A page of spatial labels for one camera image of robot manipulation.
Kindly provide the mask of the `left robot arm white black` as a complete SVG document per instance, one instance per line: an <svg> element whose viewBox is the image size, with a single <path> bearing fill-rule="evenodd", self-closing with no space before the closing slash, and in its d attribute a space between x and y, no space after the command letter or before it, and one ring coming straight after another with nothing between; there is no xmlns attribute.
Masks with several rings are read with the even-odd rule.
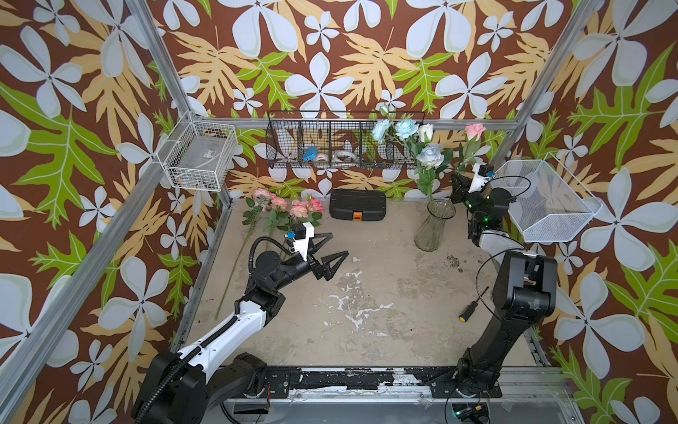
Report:
<svg viewBox="0 0 678 424"><path fill-rule="evenodd" d="M248 255L248 280L233 312L176 353L165 351L152 360L132 408L136 423L200 423L206 412L227 399L264 387L267 365L251 354L226 360L249 337L264 329L285 302L282 288L311 274L330 281L348 258L348 251L316 258L332 239L330 232L290 231L283 243L259 237Z"/></svg>

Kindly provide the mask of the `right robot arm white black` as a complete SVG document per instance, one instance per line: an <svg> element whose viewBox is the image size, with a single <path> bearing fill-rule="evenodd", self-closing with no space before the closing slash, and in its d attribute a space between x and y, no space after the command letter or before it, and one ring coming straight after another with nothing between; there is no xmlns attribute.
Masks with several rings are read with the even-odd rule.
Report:
<svg viewBox="0 0 678 424"><path fill-rule="evenodd" d="M498 265L492 287L492 315L475 344L457 362L453 376L459 397L493 395L503 362L519 337L551 316L556 307L557 261L526 249L501 229L510 205L525 194L489 185L498 180L493 171L477 171L464 198L468 238L489 254L482 264Z"/></svg>

